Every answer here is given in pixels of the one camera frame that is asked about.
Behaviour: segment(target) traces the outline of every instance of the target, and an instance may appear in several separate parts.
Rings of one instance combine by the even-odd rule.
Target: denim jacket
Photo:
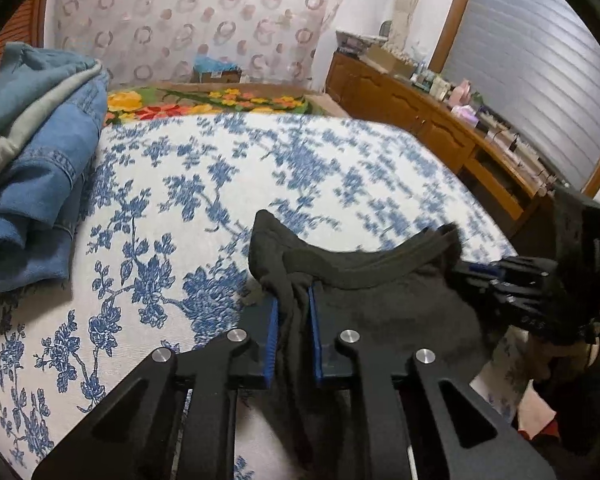
[[[103,70],[62,103],[0,174],[0,292],[68,275],[84,177],[107,111]]]

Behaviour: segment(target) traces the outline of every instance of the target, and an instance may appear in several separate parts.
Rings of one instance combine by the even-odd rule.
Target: window blind
[[[565,0],[469,0],[443,69],[581,188],[600,158],[600,46]]]

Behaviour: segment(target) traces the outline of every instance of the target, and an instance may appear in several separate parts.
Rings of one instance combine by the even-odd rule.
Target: flowered blanket
[[[172,88],[142,87],[109,93],[105,126],[129,121],[182,117],[221,112],[323,115],[323,110],[304,96],[262,96],[227,88],[197,92]]]

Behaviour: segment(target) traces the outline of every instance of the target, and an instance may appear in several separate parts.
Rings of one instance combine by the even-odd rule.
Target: blue floral bedspread
[[[455,221],[465,258],[514,254],[464,185],[391,126],[257,114],[109,126],[71,280],[0,294],[0,451],[24,479],[151,350],[188,351],[237,322],[257,287],[261,208],[328,250],[388,249]],[[472,383],[507,418],[526,387],[523,345],[511,329]],[[258,402],[238,403],[235,477],[298,478]]]

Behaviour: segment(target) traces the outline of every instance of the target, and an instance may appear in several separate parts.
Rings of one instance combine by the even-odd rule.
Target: metal screw head
[[[340,339],[345,343],[356,343],[357,341],[360,341],[360,334],[355,330],[347,328],[340,332]]]
[[[171,359],[171,350],[165,347],[156,348],[151,354],[151,359],[157,363],[165,363]]]
[[[416,352],[416,359],[421,363],[428,365],[436,360],[436,355],[433,353],[433,350],[421,348]]]
[[[241,343],[247,339],[247,333],[241,328],[234,328],[233,330],[229,330],[229,332],[227,332],[226,338],[234,343]]]

